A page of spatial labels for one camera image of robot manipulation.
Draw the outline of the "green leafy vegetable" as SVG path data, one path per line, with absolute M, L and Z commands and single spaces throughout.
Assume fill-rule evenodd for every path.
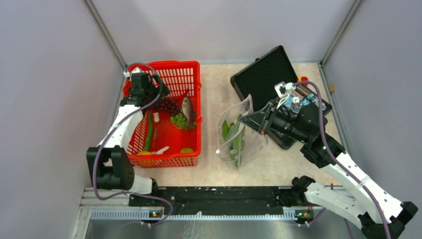
M 221 128 L 223 145 L 220 147 L 219 156 L 227 163 L 232 163 L 236 169 L 241 166 L 242 152 L 245 146 L 244 124 L 238 120 L 228 123 L 224 120 Z

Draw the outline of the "red grape bunch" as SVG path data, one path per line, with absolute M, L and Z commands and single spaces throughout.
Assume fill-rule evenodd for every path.
M 157 111 L 165 111 L 172 117 L 181 113 L 179 104 L 173 98 L 163 98 L 154 108 Z

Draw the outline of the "clear zip top bag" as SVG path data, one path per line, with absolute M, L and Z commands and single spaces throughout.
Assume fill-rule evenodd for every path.
M 256 133 L 239 121 L 240 117 L 252 112 L 253 99 L 248 95 L 242 102 L 228 107 L 217 123 L 218 148 L 215 153 L 234 170 L 259 158 L 268 145 L 267 136 Z

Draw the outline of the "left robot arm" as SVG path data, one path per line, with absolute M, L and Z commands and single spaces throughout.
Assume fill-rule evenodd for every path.
M 86 153 L 91 182 L 96 194 L 99 189 L 137 193 L 146 205 L 153 206 L 160 193 L 153 188 L 153 179 L 135 174 L 127 150 L 144 117 L 143 111 L 170 91 L 155 70 L 149 74 L 136 67 L 126 71 L 125 76 L 129 88 L 119 103 L 116 119 L 98 146 L 90 147 Z

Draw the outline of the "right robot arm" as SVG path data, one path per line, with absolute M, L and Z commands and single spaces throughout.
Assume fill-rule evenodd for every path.
M 330 210 L 358 227 L 368 239 L 397 239 L 415 216 L 417 206 L 391 196 L 353 161 L 345 148 L 325 133 L 326 118 L 316 105 L 302 107 L 295 118 L 269 102 L 263 109 L 240 117 L 255 132 L 284 134 L 303 143 L 304 158 L 331 175 L 348 195 L 331 190 L 308 176 L 292 181 L 292 199 Z

